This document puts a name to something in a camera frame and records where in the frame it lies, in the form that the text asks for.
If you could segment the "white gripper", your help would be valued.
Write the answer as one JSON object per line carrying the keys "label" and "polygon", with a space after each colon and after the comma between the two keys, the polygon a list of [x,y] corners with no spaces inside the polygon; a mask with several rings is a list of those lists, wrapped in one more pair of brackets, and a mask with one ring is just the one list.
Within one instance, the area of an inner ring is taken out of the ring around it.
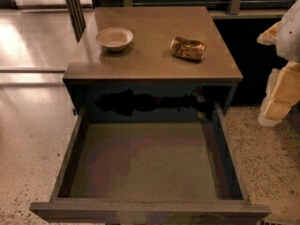
{"label": "white gripper", "polygon": [[289,62],[284,68],[273,68],[265,89],[258,122],[274,127],[300,101],[300,0],[296,0],[280,22],[274,23],[257,37],[262,45],[277,47],[277,55]]}

